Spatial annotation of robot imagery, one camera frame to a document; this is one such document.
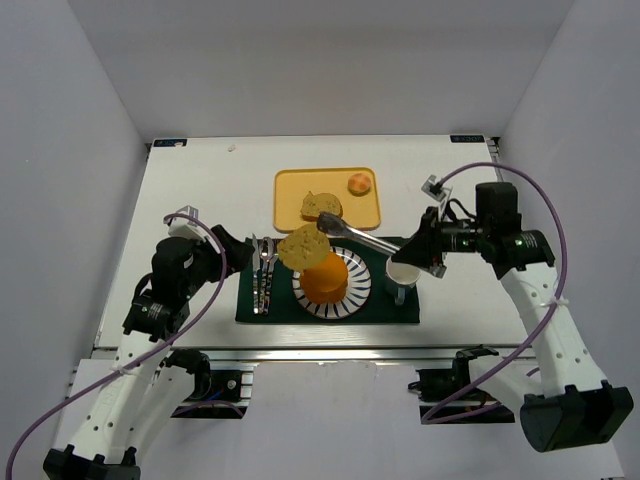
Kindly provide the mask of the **seeded bread slice top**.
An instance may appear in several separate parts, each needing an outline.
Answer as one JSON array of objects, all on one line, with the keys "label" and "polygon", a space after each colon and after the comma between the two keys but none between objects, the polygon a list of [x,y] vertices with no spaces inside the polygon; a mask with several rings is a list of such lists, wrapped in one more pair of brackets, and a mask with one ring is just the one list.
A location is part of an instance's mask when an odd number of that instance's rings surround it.
[{"label": "seeded bread slice top", "polygon": [[327,235],[315,223],[308,223],[279,242],[280,261],[290,270],[304,270],[321,264],[328,256],[330,243]]}]

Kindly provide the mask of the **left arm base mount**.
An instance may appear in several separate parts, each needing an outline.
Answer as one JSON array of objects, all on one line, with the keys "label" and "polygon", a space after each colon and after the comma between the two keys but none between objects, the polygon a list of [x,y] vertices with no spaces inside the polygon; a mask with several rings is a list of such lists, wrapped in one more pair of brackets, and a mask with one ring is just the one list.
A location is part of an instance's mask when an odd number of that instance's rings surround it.
[{"label": "left arm base mount", "polygon": [[193,386],[173,418],[240,419],[246,413],[249,396],[242,393],[245,371],[213,368],[205,353],[193,349],[173,351],[160,363],[160,373],[168,369],[184,372],[187,385]]}]

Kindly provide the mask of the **round orange bread loaf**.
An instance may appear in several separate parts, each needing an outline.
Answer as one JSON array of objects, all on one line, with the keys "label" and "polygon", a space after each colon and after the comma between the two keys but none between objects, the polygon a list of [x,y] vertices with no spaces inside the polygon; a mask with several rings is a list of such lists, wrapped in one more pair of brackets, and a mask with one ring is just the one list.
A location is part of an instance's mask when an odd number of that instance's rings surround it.
[{"label": "round orange bread loaf", "polygon": [[299,281],[312,303],[336,303],[346,295],[348,269],[340,256],[330,252],[321,264],[305,270]]}]

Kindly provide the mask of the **metal kitchen tongs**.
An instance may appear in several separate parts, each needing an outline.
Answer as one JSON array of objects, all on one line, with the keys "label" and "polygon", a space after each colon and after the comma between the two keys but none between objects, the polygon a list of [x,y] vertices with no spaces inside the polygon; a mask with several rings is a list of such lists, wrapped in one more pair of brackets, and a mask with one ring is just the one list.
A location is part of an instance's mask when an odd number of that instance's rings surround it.
[{"label": "metal kitchen tongs", "polygon": [[399,246],[360,231],[350,226],[338,215],[330,212],[321,212],[319,214],[316,220],[316,227],[327,235],[344,237],[387,256],[392,256],[400,250]]}]

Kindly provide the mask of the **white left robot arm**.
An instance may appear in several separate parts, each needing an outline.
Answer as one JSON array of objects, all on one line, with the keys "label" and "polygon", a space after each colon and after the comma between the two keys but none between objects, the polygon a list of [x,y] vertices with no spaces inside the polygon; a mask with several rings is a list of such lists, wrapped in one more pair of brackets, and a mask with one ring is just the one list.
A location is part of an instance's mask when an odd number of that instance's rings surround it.
[{"label": "white left robot arm", "polygon": [[144,455],[180,404],[207,395],[207,356],[172,346],[204,315],[190,313],[198,291],[221,288],[250,264],[255,248],[220,225],[207,227],[191,207],[164,221],[168,236],[136,285],[106,380],[97,382],[97,397],[67,445],[44,460],[50,479],[140,478]]}]

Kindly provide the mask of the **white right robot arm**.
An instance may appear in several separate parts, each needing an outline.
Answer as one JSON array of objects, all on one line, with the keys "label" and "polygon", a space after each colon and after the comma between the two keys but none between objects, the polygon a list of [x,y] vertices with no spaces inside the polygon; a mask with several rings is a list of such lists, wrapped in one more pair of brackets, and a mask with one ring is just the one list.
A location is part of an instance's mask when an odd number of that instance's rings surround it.
[{"label": "white right robot arm", "polygon": [[454,392],[425,413],[424,423],[438,422],[446,404],[479,389],[514,414],[538,452],[609,442],[633,399],[628,388],[612,386],[591,357],[561,292],[565,271],[556,268],[544,234],[523,229],[514,185],[481,183],[475,202],[468,219],[445,220],[440,208],[427,208],[392,259],[442,277],[446,254],[479,254],[516,307],[539,377],[514,366],[519,350],[506,358],[488,347],[461,350],[452,364]]}]

